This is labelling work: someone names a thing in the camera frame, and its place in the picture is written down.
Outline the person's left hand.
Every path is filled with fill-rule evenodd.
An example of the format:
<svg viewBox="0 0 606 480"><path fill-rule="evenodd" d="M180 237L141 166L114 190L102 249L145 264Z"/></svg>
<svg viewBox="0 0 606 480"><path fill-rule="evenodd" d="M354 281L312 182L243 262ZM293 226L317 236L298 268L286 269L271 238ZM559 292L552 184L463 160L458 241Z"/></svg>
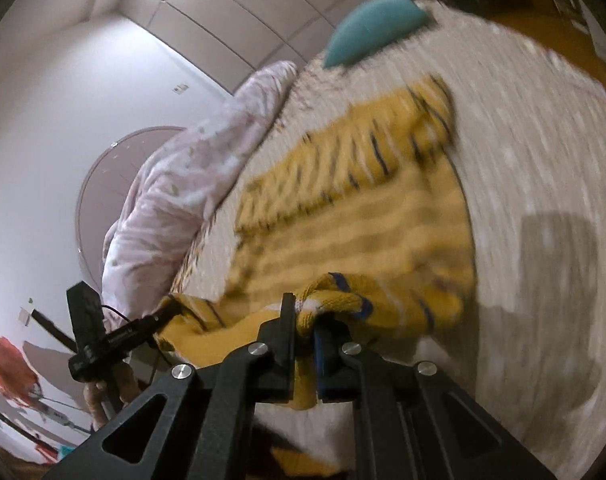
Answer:
<svg viewBox="0 0 606 480"><path fill-rule="evenodd" d="M105 405L117 412L116 404L127 405L141 393L132 367L127 363L118 363L107 380L88 382L84 385L84 399L91 417L94 430L105 426L112 415Z"/></svg>

